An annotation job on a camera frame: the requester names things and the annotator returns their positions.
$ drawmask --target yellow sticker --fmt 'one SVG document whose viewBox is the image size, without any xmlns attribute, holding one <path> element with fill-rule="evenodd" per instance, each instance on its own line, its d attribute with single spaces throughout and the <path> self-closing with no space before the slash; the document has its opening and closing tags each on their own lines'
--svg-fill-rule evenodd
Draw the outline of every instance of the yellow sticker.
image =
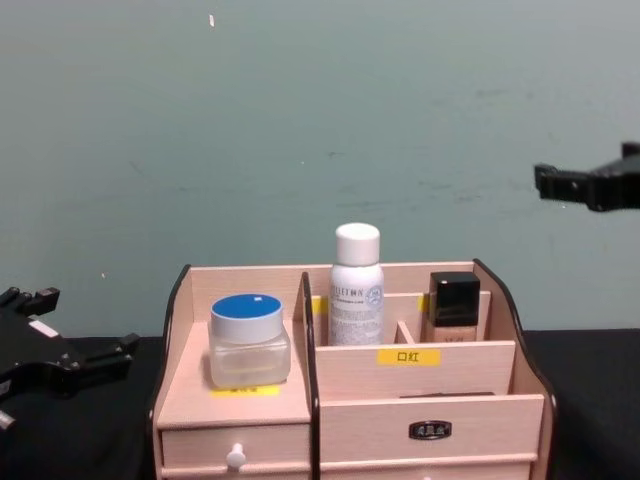
<svg viewBox="0 0 640 480">
<path fill-rule="evenodd" d="M 230 388 L 227 390 L 212 390 L 214 397 L 263 397 L 280 394 L 279 385 L 264 385 L 260 387 Z"/>
<path fill-rule="evenodd" d="M 440 365 L 440 350 L 437 348 L 378 350 L 378 365 L 437 367 Z"/>
<path fill-rule="evenodd" d="M 429 310 L 429 294 L 418 297 L 418 311 L 424 313 Z"/>
<path fill-rule="evenodd" d="M 313 297 L 311 299 L 311 312 L 314 315 L 326 315 L 329 313 L 328 297 Z"/>
</svg>

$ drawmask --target drawer knob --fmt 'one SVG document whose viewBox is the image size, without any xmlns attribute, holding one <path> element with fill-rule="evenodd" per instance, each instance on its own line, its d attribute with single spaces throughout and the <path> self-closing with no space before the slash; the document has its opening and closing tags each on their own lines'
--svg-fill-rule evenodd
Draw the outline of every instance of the drawer knob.
<svg viewBox="0 0 640 480">
<path fill-rule="evenodd" d="M 231 468 L 240 468 L 245 463 L 247 463 L 247 456 L 242 451 L 242 444 L 235 443 L 227 454 L 227 465 Z"/>
</svg>

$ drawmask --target robotic arm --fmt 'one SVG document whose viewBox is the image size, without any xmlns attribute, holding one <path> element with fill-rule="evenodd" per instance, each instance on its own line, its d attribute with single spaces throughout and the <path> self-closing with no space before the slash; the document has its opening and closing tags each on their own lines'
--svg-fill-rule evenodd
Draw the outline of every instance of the robotic arm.
<svg viewBox="0 0 640 480">
<path fill-rule="evenodd" d="M 104 351 L 83 355 L 58 332 L 32 315 L 55 310 L 60 291 L 47 288 L 0 294 L 0 402 L 26 391 L 73 395 L 78 390 L 126 377 L 139 337 L 131 334 Z M 14 419 L 0 411 L 0 431 Z"/>
<path fill-rule="evenodd" d="M 540 198 L 584 203 L 594 212 L 640 208 L 640 143 L 622 144 L 622 157 L 591 171 L 534 169 Z"/>
</svg>

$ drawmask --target black table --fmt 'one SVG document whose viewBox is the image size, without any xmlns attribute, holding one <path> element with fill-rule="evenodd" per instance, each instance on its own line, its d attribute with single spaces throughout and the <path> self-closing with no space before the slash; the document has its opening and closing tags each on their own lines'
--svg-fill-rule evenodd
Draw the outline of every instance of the black table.
<svg viewBox="0 0 640 480">
<path fill-rule="evenodd" d="M 73 340 L 80 351 L 112 338 Z M 527 332 L 559 405 L 556 480 L 640 478 L 640 330 Z M 153 477 L 146 414 L 160 338 L 143 338 L 126 381 L 71 399 L 27 394 L 2 403 L 19 425 L 0 433 L 0 479 Z"/>
</svg>

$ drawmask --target wooden desk organizer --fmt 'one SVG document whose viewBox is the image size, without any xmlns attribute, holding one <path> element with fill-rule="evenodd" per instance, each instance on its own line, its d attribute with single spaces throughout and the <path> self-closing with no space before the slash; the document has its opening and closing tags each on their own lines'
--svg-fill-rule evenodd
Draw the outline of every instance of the wooden desk organizer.
<svg viewBox="0 0 640 480">
<path fill-rule="evenodd" d="M 383 268 L 385 344 L 329 347 L 329 265 L 185 267 L 149 415 L 157 478 L 550 479 L 555 401 L 506 286 L 478 260 Z M 447 270 L 481 280 L 479 341 L 419 343 L 430 274 Z M 210 308 L 240 292 L 281 299 L 291 373 L 258 393 L 214 393 Z M 451 435 L 410 438 L 422 421 L 451 422 Z M 235 443 L 247 457 L 239 471 L 226 463 Z"/>
</svg>

